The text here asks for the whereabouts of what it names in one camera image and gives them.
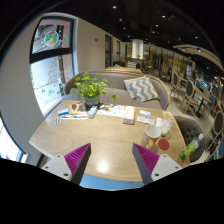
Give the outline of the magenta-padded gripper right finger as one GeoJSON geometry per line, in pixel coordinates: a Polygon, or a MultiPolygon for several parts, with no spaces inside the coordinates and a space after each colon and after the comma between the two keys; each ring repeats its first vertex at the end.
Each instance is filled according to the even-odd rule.
{"type": "Polygon", "coordinates": [[[132,153],[145,185],[182,169],[167,154],[158,155],[138,144],[133,144],[132,153]]]}

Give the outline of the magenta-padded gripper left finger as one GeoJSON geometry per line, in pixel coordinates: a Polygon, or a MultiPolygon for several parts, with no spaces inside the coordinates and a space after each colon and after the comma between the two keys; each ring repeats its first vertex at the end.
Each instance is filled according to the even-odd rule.
{"type": "Polygon", "coordinates": [[[79,185],[90,155],[91,144],[87,143],[66,155],[57,154],[42,169],[79,185]]]}

